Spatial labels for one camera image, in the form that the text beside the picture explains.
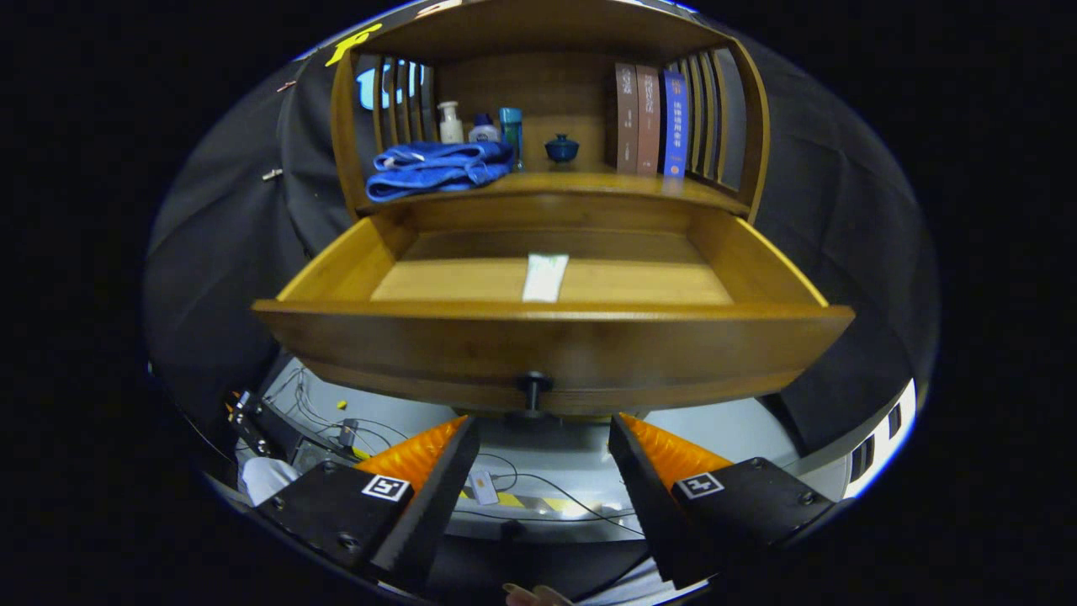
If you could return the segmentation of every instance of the wooden cabinet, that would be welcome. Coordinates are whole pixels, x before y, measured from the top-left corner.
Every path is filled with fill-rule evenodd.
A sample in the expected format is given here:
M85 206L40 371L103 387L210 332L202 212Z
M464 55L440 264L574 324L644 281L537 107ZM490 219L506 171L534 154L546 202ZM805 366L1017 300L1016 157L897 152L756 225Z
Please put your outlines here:
M582 145L581 161L558 168L531 145L526 172L383 205L362 194L354 57L341 60L334 149L356 223L254 311L323 380L470 409L522 408L515 379L528 371L554 379L542 408L563 414L781 390L853 313L828 306L751 226L769 133L761 81L739 43L623 2L488 0L418 18L359 50L433 64L438 89L461 107L522 107L526 137L542 138L527 130L535 124L567 125L586 145L604 136L602 83L592 81L604 66L612 76L615 60L660 67L716 46L736 51L754 104L754 151L745 150L739 189L705 175L615 174L593 155L599 145L593 157ZM570 257L556 302L520 299L532 252Z

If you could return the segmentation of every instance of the blue towel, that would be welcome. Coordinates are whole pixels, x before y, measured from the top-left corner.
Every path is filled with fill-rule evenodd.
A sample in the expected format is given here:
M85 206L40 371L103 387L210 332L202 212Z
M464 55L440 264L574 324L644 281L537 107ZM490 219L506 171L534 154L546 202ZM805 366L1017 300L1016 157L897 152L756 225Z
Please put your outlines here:
M411 194L470 189L495 181L512 169L513 147L501 141L394 145L374 158L379 170L366 181L372 201Z

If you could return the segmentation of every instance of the screw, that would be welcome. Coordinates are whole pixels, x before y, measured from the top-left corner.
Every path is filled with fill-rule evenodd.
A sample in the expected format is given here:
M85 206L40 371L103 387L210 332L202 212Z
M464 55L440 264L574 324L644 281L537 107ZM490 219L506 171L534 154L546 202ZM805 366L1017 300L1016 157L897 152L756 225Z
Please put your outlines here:
M359 539L349 535L348 533L340 533L337 535L337 542L340 547L347 549L348 551L355 551L359 549Z

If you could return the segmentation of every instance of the blue book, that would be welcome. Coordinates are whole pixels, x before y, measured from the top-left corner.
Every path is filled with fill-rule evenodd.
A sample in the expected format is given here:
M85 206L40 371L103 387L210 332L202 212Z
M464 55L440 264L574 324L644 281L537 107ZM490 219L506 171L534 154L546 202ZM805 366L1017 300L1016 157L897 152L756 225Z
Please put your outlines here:
M662 128L662 156L659 159L662 174L684 177L688 157L688 86L684 75L662 71L662 109L666 124Z

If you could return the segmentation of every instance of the wooden drawer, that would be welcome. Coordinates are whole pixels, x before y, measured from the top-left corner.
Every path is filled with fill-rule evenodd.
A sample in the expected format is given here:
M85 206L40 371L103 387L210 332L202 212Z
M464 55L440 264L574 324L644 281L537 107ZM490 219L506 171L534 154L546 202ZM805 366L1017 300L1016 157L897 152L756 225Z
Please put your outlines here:
M557 302L530 252L568 253ZM781 390L853 319L742 219L683 199L559 194L397 203L254 311L318 377L477 410L651 410Z

